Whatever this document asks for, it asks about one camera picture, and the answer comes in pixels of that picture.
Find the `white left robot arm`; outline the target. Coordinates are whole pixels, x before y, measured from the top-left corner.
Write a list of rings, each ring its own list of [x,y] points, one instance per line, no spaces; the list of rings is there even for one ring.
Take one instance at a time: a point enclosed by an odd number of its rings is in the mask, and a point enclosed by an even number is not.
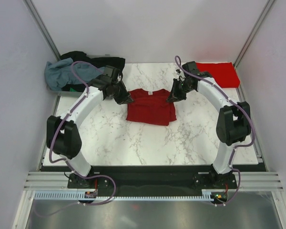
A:
[[[80,126],[91,111],[111,97],[118,105],[133,102],[130,93],[122,81],[118,68],[106,66],[99,76],[88,83],[71,65],[71,73],[85,86],[76,102],[59,116],[51,115],[46,123],[46,146],[49,149],[50,163],[63,161],[84,187],[94,185],[98,175],[92,174],[92,166],[82,153]]]

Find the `dark red t shirt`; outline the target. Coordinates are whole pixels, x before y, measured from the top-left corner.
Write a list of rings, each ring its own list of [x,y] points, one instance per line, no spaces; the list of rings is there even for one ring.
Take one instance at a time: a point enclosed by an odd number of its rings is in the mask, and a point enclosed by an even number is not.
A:
[[[133,102],[127,105],[127,121],[168,126],[177,120],[173,103],[166,101],[170,92],[166,89],[130,91]]]

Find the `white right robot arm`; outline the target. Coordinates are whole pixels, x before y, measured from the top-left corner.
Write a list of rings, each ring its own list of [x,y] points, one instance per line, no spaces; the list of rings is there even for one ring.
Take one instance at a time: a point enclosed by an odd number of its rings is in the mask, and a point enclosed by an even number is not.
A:
[[[250,105],[247,102],[231,100],[209,72],[198,70],[196,62],[181,64],[179,59],[175,61],[183,76],[173,80],[167,102],[186,100],[189,92],[196,91],[218,112],[215,130],[220,141],[219,148],[209,173],[200,183],[210,184],[215,188],[221,187],[233,179],[232,163],[235,150],[244,146],[242,143],[253,130]]]

